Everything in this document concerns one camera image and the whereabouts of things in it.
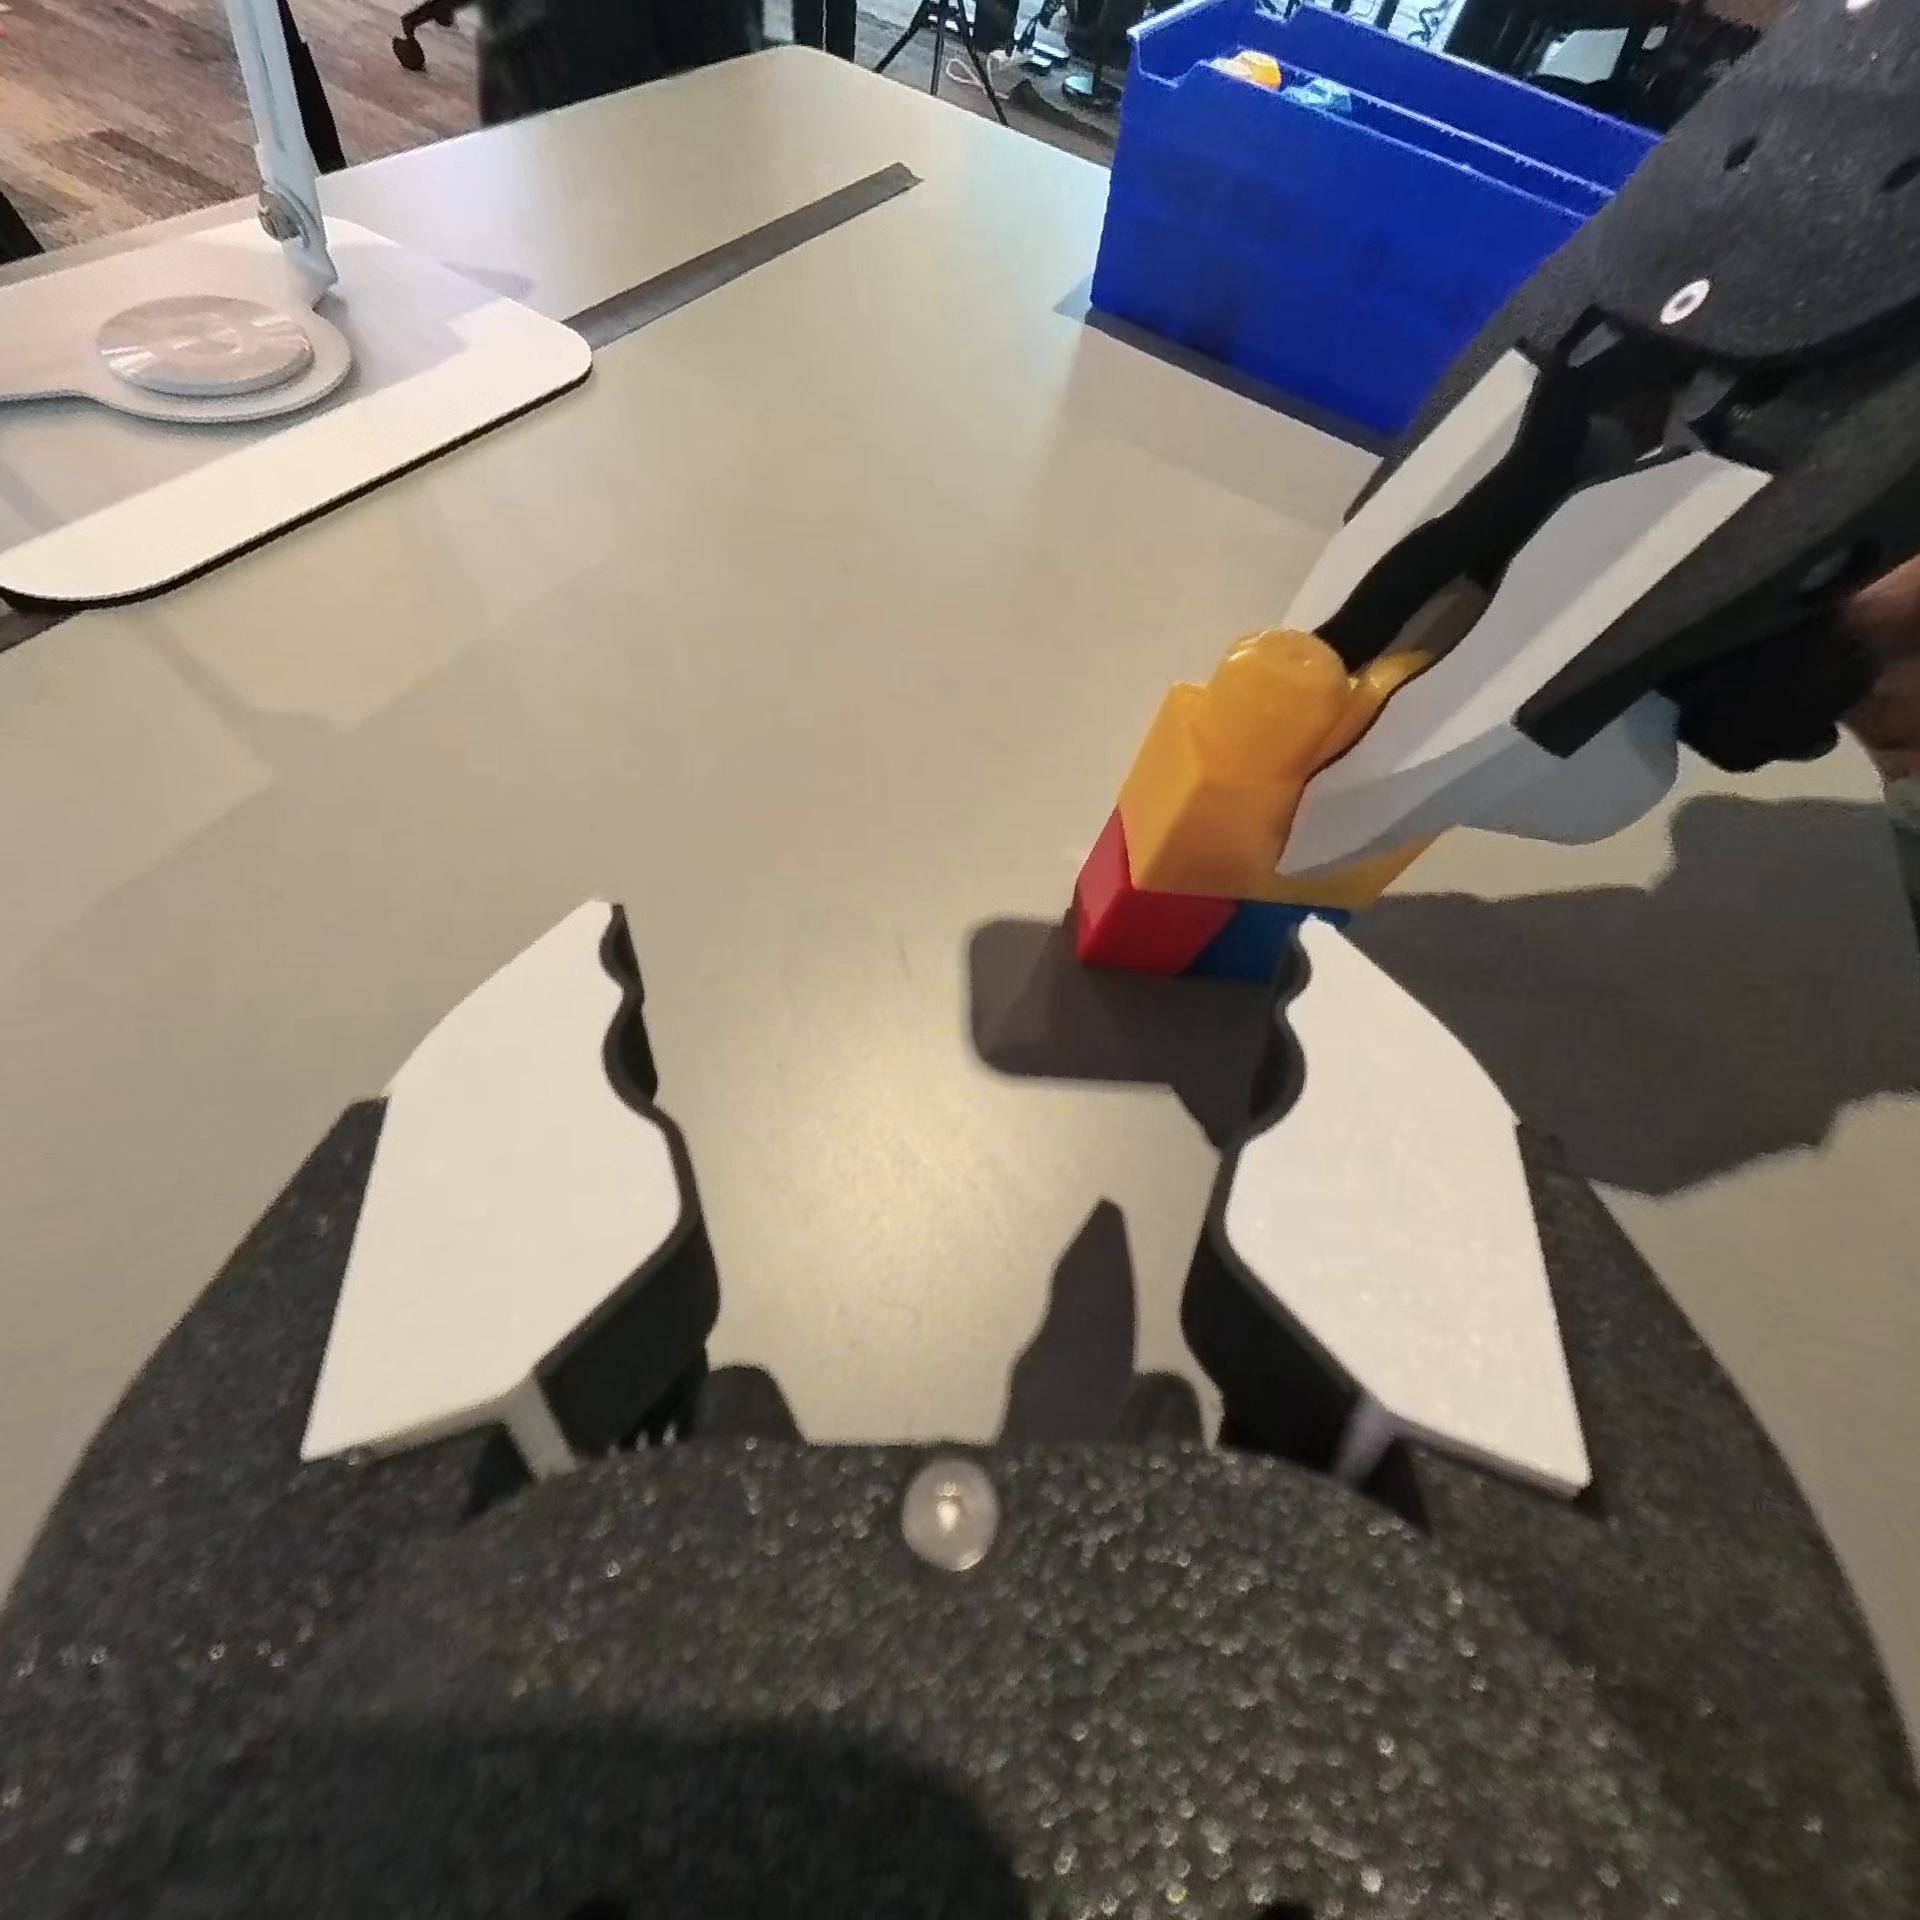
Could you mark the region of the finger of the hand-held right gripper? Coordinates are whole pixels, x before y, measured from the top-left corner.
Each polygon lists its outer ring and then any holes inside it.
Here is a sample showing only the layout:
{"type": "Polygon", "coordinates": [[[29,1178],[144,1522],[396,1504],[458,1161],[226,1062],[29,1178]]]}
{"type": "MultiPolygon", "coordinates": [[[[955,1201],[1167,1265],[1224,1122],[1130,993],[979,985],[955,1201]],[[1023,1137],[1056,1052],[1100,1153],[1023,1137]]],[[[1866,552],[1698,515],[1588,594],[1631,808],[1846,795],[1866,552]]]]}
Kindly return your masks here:
{"type": "Polygon", "coordinates": [[[1524,733],[1520,708],[1767,485],[1691,451],[1575,491],[1464,638],[1307,781],[1280,873],[1324,880],[1451,829],[1588,846],[1647,813],[1676,781],[1669,705],[1629,691],[1570,755],[1524,733]]]}
{"type": "Polygon", "coordinates": [[[1283,622],[1285,667],[1535,653],[1591,587],[1613,357],[1500,352],[1376,478],[1283,622]]]}

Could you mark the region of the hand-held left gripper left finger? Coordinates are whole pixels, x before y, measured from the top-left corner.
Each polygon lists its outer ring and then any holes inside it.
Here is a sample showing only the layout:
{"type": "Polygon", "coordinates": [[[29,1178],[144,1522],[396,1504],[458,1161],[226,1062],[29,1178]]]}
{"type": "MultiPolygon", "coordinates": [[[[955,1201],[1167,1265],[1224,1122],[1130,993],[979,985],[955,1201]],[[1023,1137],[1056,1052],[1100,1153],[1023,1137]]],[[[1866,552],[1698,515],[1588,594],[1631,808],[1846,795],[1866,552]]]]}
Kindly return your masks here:
{"type": "Polygon", "coordinates": [[[301,1460],[501,1432],[552,1480],[683,1421],[720,1286],[626,913],[588,900],[396,1069],[301,1460]]]}

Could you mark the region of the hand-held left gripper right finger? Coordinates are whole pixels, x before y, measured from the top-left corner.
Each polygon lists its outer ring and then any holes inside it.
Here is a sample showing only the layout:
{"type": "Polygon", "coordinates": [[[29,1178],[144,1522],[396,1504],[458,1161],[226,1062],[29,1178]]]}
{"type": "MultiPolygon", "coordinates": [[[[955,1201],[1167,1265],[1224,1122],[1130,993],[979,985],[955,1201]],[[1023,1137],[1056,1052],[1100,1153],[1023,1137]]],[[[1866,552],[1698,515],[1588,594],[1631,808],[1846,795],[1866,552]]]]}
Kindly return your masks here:
{"type": "Polygon", "coordinates": [[[1351,1488],[1413,1448],[1582,1498],[1594,1466],[1498,1084],[1318,918],[1268,1033],[1183,1286],[1228,1427],[1351,1488]]]}

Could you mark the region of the blue plastic bin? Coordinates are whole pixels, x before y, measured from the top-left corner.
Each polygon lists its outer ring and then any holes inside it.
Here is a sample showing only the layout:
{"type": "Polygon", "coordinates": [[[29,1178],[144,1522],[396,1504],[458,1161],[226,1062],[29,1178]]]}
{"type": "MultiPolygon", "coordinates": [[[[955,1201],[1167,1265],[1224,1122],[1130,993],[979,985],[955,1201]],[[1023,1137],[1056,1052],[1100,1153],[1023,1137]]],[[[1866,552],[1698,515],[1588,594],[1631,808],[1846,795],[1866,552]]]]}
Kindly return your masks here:
{"type": "Polygon", "coordinates": [[[1180,4],[1133,29],[1091,304],[1389,442],[1656,141],[1325,8],[1180,4]],[[1210,72],[1240,45],[1356,113],[1210,72]]]}

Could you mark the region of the blue mega block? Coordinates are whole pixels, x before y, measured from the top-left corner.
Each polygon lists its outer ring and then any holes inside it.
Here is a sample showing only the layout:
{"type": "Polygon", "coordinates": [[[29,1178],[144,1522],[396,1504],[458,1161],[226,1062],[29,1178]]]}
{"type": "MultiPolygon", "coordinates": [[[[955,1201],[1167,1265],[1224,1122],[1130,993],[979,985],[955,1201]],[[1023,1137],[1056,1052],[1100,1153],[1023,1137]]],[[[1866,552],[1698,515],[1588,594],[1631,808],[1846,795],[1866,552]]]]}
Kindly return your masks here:
{"type": "Polygon", "coordinates": [[[1237,900],[1214,940],[1188,962],[1187,979],[1271,982],[1309,921],[1344,929],[1348,908],[1237,900]]]}

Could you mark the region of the yellow two-stud mega block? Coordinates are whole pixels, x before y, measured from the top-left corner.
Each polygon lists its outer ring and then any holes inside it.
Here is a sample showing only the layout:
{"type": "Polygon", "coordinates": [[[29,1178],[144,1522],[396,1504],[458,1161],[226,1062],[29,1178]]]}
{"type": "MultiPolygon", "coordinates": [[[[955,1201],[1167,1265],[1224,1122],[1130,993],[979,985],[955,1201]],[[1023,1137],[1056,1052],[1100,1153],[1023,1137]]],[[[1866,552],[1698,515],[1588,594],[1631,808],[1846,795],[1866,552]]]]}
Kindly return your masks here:
{"type": "Polygon", "coordinates": [[[1317,635],[1245,635],[1202,684],[1167,691],[1120,786],[1132,882],[1160,897],[1362,909],[1434,837],[1309,880],[1283,868],[1309,780],[1437,659],[1407,648],[1351,672],[1317,635]]]}

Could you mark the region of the red mega block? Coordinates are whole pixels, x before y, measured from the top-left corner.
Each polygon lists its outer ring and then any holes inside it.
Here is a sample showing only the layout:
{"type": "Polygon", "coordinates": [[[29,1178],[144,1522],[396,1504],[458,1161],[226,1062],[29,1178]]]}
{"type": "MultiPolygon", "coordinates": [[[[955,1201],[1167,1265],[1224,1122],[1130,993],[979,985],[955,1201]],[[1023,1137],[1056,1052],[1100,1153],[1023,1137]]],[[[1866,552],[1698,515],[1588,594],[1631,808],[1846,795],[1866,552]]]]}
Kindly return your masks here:
{"type": "Polygon", "coordinates": [[[1146,889],[1133,875],[1125,821],[1115,808],[1072,889],[1072,955],[1083,970],[1196,977],[1237,909],[1231,898],[1146,889]]]}

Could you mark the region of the pile of mega blocks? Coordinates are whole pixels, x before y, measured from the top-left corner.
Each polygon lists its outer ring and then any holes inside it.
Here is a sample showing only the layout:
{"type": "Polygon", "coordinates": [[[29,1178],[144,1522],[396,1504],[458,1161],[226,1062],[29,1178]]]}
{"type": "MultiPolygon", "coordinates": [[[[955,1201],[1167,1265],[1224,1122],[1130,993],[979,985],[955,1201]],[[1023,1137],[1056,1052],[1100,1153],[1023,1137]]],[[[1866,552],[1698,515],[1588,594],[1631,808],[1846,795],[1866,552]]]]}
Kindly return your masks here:
{"type": "Polygon", "coordinates": [[[1214,54],[1207,61],[1207,69],[1224,80],[1272,93],[1293,108],[1334,117],[1351,117],[1356,113],[1356,96],[1348,86],[1314,76],[1296,65],[1285,65],[1283,60],[1252,45],[1240,45],[1228,54],[1214,54]]]}

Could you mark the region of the person's right hand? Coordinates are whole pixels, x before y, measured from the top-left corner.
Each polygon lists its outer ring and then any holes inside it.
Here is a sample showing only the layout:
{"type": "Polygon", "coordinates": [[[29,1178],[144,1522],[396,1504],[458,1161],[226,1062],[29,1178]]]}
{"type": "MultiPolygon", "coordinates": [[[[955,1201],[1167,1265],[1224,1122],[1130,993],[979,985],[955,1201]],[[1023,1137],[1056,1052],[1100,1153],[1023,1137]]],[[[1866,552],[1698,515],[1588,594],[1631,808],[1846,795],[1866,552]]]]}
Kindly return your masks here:
{"type": "Polygon", "coordinates": [[[1872,653],[1877,676],[1848,715],[1874,762],[1898,829],[1917,840],[1917,557],[1863,587],[1844,624],[1872,653]]]}

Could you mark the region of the black tripod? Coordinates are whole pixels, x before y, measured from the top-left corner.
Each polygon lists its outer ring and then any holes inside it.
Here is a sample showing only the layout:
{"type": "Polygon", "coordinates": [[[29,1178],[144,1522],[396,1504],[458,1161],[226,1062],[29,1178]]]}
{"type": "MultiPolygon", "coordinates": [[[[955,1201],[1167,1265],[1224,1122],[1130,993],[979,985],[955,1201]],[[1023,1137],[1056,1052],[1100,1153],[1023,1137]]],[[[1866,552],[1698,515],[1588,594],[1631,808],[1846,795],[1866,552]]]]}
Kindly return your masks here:
{"type": "Polygon", "coordinates": [[[907,4],[906,21],[872,44],[863,67],[883,80],[923,91],[934,102],[1012,126],[992,54],[975,44],[975,8],[964,3],[907,4]]]}

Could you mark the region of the white document stand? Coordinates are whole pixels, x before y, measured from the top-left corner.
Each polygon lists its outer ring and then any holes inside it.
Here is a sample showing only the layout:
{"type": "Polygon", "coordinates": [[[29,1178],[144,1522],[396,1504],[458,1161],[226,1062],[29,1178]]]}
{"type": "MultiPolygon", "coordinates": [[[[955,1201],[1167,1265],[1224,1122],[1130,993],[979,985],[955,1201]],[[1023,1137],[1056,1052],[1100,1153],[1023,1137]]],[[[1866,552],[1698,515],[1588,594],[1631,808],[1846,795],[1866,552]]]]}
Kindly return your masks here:
{"type": "Polygon", "coordinates": [[[592,371],[576,328],[332,222],[277,4],[224,11],[255,213],[4,275],[4,609],[166,593],[592,371]]]}

